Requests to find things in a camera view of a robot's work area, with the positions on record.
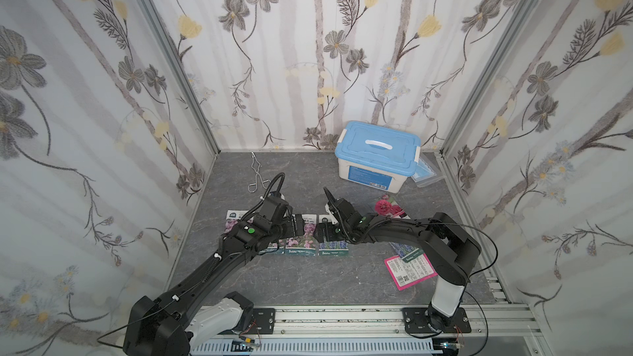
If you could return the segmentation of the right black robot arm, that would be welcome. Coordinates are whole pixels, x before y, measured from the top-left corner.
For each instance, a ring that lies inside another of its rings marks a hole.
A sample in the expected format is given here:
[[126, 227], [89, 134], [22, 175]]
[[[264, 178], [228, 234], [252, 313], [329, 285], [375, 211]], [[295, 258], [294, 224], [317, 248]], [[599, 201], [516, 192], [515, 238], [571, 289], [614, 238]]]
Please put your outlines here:
[[335, 221], [316, 226], [314, 237], [318, 242], [343, 241], [350, 245], [392, 242], [422, 250], [438, 275], [425, 313], [427, 326], [433, 333], [447, 329], [481, 255], [478, 241], [444, 213], [429, 219], [361, 214], [346, 199], [336, 199], [328, 189], [324, 192], [326, 207]]

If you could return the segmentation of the pink back seed packet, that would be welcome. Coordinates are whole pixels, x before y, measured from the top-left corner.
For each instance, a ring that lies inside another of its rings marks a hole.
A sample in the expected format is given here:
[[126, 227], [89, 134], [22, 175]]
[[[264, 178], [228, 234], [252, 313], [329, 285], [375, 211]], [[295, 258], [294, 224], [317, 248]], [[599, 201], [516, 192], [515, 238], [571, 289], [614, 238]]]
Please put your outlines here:
[[394, 256], [384, 260], [384, 264], [399, 291], [438, 275], [427, 256], [422, 253], [418, 253], [409, 261], [405, 261], [399, 256]]

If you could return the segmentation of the hollyhock pink flower packet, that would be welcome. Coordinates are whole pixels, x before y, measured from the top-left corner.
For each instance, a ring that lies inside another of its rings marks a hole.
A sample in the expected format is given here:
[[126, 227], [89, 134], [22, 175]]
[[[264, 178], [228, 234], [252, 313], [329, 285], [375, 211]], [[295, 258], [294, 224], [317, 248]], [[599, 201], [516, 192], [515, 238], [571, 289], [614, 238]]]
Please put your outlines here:
[[390, 195], [384, 194], [375, 204], [374, 211], [382, 216], [408, 219], [408, 215], [402, 206]]

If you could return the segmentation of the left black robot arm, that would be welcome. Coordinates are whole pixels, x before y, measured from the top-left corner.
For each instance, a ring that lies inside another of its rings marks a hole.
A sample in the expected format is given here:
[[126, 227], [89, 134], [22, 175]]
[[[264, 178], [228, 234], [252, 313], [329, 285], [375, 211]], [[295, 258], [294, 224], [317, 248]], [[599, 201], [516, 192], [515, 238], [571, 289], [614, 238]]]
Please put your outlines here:
[[270, 245], [298, 236], [303, 220], [282, 197], [284, 180], [283, 172], [273, 178], [263, 199], [219, 238], [217, 250], [192, 274], [157, 298], [135, 303], [125, 328], [125, 354], [188, 355], [224, 331], [250, 326], [253, 304], [239, 293], [209, 308], [204, 300]]

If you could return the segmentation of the white cosmos seed packet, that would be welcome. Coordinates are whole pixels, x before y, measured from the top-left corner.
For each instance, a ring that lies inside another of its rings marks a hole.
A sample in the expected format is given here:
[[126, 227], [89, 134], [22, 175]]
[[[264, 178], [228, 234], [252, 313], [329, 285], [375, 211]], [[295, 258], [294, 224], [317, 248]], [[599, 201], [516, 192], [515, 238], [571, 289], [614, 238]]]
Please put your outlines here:
[[285, 241], [279, 240], [278, 242], [270, 243], [265, 250], [259, 253], [259, 255], [276, 254], [283, 255], [285, 253]]

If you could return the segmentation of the purple flower seed packet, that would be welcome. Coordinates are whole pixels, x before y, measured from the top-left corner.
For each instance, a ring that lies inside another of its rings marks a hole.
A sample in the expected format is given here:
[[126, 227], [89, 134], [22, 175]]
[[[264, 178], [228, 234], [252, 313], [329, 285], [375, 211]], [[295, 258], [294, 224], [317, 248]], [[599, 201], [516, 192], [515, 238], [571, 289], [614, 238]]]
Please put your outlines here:
[[229, 210], [229, 211], [227, 211], [226, 219], [225, 219], [224, 234], [229, 234], [229, 232], [231, 232], [232, 229], [235, 226], [238, 226], [240, 228], [250, 227], [253, 218], [250, 218], [247, 221], [247, 224], [244, 224], [244, 222], [242, 220], [243, 216], [246, 213], [247, 213], [247, 211], [245, 211], [245, 210]]

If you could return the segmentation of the pink phlox seed packet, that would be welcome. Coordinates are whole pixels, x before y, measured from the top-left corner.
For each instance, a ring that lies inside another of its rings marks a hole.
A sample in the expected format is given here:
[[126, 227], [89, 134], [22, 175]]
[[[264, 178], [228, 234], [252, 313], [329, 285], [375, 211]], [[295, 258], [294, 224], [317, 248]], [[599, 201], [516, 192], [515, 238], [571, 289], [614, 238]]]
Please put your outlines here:
[[287, 255], [316, 256], [318, 254], [318, 242], [314, 237], [318, 216], [316, 214], [303, 214], [304, 234], [300, 237], [289, 238], [285, 245]]

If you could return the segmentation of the lavender seed packet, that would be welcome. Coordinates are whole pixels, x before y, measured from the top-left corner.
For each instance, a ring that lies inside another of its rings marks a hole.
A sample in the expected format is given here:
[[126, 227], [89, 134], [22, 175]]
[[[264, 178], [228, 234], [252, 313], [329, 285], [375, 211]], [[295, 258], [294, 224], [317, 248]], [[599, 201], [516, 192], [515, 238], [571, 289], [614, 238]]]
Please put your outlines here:
[[392, 246], [392, 249], [397, 253], [397, 256], [399, 256], [405, 263], [409, 263], [412, 260], [415, 260], [418, 257], [424, 255], [424, 252], [420, 248], [412, 247], [407, 244], [391, 242], [390, 245]]
[[[326, 221], [338, 223], [332, 215], [320, 215], [317, 223]], [[319, 253], [324, 256], [347, 256], [349, 255], [349, 247], [346, 241], [319, 243]]]

